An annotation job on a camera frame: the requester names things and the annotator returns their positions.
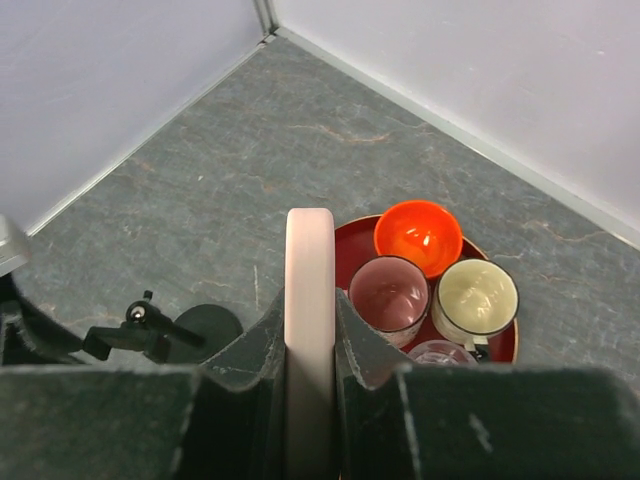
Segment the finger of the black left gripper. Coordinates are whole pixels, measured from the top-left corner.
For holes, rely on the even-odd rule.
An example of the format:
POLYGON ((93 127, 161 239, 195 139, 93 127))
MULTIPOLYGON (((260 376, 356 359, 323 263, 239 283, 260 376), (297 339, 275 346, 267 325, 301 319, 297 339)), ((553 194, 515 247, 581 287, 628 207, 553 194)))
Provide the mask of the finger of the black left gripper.
POLYGON ((1 364, 82 365, 82 340, 22 296, 13 276, 1 278, 1 364))

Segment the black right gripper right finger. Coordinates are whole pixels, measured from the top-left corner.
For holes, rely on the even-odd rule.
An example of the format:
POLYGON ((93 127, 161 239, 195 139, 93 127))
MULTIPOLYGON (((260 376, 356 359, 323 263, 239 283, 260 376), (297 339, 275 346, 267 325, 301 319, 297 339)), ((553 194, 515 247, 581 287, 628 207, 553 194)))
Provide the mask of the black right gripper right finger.
POLYGON ((639 399, 595 368, 413 362, 336 305, 346 479, 635 479, 639 399))

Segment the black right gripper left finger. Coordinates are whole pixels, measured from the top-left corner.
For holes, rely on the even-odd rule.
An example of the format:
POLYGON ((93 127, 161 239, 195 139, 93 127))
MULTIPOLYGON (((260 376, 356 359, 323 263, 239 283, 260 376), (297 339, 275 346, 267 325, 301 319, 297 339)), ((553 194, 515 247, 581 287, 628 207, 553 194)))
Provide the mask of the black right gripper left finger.
POLYGON ((280 479, 284 299, 199 366, 77 365, 1 307, 5 479, 280 479))

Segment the black phone stand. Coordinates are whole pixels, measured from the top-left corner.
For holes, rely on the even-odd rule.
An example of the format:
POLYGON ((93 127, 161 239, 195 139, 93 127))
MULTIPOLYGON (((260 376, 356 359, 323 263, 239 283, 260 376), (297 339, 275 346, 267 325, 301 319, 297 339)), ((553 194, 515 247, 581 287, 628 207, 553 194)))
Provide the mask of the black phone stand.
POLYGON ((238 317, 223 306, 200 304, 173 320, 152 298, 146 290, 117 328, 91 327, 82 350, 102 361, 118 349, 139 352, 156 364, 201 364, 244 333, 238 317))

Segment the pink-cased smartphone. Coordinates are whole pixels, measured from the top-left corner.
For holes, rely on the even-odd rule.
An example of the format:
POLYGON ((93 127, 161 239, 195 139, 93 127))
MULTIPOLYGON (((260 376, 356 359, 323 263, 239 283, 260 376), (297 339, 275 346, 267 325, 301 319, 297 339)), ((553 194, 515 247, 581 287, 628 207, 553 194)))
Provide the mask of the pink-cased smartphone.
POLYGON ((294 208, 284 269, 285 477, 335 476, 334 220, 325 208, 294 208))

